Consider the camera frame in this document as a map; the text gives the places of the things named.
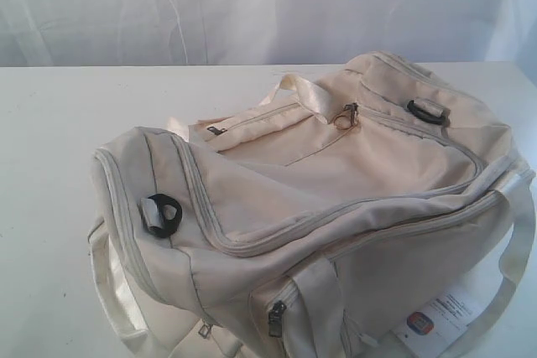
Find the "front pocket zipper pull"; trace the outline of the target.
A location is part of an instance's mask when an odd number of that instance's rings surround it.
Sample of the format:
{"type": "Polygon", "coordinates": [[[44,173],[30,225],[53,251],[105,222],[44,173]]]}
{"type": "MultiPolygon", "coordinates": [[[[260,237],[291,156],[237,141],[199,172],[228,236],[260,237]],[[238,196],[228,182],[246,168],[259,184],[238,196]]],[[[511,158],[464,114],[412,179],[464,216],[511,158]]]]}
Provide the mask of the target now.
{"type": "Polygon", "coordinates": [[[281,332],[285,310],[286,305],[282,299],[282,293],[278,293],[268,306],[268,332],[270,334],[281,332]]]}

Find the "back pocket zipper pull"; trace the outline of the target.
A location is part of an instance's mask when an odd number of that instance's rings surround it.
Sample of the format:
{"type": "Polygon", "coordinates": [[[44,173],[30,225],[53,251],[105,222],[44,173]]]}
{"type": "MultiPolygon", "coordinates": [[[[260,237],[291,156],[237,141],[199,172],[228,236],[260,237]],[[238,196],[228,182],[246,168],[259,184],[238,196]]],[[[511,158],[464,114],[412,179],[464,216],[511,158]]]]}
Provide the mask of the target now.
{"type": "Polygon", "coordinates": [[[227,131],[226,128],[218,128],[218,127],[214,127],[214,126],[209,126],[209,127],[206,128],[206,130],[211,132],[215,136],[222,135],[224,132],[227,131]]]}

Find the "white paper hang tag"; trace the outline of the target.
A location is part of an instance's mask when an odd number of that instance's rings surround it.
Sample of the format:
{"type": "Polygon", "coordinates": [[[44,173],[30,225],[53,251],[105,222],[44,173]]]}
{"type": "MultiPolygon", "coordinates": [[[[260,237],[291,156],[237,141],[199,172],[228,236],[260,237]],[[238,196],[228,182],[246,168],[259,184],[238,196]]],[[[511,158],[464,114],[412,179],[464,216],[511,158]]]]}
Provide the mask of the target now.
{"type": "Polygon", "coordinates": [[[393,333],[404,339],[455,339],[482,312],[482,305],[462,286],[449,288],[406,317],[393,333]]]}

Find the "white backdrop curtain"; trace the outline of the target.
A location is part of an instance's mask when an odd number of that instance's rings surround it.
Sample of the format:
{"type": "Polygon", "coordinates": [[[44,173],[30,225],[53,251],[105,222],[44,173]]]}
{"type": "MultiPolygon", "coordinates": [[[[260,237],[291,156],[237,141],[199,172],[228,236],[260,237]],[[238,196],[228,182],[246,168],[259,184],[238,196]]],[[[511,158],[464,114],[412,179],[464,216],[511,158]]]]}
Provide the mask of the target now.
{"type": "Polygon", "coordinates": [[[1,0],[5,66],[333,64],[370,50],[528,63],[536,0],[1,0]]]}

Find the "main zipper pull with ring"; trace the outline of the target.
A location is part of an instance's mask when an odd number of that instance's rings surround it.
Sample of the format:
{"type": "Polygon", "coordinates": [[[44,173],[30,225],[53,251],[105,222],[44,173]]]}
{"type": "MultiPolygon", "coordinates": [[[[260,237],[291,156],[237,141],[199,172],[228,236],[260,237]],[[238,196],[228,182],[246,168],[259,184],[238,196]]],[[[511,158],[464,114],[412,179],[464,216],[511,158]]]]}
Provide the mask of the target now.
{"type": "Polygon", "coordinates": [[[358,104],[346,104],[341,112],[333,119],[333,125],[339,130],[352,130],[358,125],[358,104]]]}

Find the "cream fabric duffel bag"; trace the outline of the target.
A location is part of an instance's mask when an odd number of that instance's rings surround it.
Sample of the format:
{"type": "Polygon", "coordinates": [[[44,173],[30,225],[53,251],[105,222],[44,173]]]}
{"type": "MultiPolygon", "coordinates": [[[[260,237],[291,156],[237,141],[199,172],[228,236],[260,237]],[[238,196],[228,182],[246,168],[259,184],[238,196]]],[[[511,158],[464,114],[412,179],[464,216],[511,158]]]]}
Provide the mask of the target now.
{"type": "Polygon", "coordinates": [[[464,334],[396,335],[458,357],[508,306],[534,242],[534,172],[511,128],[384,52],[286,75],[232,117],[135,127],[92,162],[96,290],[137,357],[392,355],[388,333],[459,285],[482,305],[464,334]],[[358,125],[337,129],[352,102],[358,125]]]}

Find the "side pocket zipper pull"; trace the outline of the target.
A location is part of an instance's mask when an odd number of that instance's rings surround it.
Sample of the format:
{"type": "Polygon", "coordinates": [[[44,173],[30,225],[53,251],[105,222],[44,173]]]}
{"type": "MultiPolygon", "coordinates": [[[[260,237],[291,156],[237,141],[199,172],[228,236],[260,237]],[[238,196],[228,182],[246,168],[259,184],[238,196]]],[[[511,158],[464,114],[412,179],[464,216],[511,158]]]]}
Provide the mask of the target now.
{"type": "Polygon", "coordinates": [[[212,325],[205,320],[202,321],[201,327],[198,330],[198,335],[206,340],[211,334],[212,325]]]}

